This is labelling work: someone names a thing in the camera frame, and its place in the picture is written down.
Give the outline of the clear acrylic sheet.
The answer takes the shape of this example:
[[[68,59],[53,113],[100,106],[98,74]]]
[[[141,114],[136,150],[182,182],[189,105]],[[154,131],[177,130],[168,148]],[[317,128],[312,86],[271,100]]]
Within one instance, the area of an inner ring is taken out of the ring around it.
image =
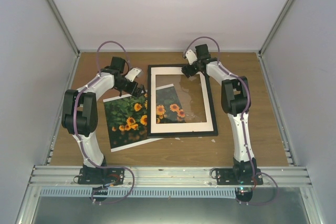
[[[157,75],[156,123],[206,122],[202,84],[199,75]]]

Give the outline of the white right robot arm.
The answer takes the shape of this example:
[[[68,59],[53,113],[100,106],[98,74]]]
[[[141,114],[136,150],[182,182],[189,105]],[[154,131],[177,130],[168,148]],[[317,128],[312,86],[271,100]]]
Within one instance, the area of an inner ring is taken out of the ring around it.
[[[248,80],[230,72],[217,58],[211,57],[206,44],[195,49],[195,52],[187,49],[184,53],[188,64],[182,67],[182,73],[189,78],[200,72],[221,85],[221,106],[228,115],[234,139],[232,176],[237,184],[243,185],[255,176],[257,169],[248,129],[251,106]]]

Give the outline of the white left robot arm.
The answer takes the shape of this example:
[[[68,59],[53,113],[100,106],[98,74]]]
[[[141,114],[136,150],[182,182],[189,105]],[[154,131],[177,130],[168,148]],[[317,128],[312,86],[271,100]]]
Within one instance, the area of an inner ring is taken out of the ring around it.
[[[101,152],[96,136],[98,126],[97,101],[108,90],[115,89],[136,98],[145,94],[144,86],[136,82],[142,73],[140,68],[129,68],[127,62],[113,57],[111,64],[98,71],[96,76],[79,89],[68,89],[64,94],[61,124],[76,140],[83,156],[83,166],[90,167],[90,178],[96,184],[108,179],[106,159]]]

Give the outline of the white photo mat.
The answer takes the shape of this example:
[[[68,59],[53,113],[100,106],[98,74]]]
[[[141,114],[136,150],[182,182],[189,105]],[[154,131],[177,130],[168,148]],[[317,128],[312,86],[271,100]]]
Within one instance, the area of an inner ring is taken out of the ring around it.
[[[186,77],[182,65],[148,67],[148,137],[218,134],[209,78]]]

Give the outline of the black picture frame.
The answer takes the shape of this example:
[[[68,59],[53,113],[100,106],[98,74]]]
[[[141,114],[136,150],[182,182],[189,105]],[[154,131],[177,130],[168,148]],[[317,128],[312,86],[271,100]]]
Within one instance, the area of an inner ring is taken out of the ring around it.
[[[148,66],[148,137],[198,137],[217,136],[218,129],[211,92],[209,77],[199,73],[202,96],[205,107],[205,122],[195,123],[169,123],[157,124],[156,122],[156,78],[157,76],[182,76],[182,64],[149,65]]]

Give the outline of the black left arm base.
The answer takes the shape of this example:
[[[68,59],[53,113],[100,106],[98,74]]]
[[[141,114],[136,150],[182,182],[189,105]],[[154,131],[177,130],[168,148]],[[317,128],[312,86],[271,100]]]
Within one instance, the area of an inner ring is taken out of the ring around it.
[[[83,166],[79,175],[75,176],[73,182],[79,185],[101,185],[115,186],[122,185],[124,178],[123,168],[92,168]]]

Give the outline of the sunflower photo print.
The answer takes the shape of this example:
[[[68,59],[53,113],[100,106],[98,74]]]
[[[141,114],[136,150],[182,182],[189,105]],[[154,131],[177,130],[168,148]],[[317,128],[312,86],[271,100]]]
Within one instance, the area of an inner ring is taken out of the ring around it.
[[[185,113],[174,84],[156,88],[156,123],[185,123]],[[149,138],[148,95],[139,98],[129,94],[103,100],[112,152],[157,141]]]

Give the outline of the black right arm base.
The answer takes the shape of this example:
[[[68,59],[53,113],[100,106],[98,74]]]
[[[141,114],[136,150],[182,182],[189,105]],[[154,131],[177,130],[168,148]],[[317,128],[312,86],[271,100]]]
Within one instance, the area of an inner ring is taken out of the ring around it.
[[[217,185],[255,186],[263,185],[261,175],[257,175],[259,169],[252,170],[238,168],[212,168],[210,177],[216,179]]]

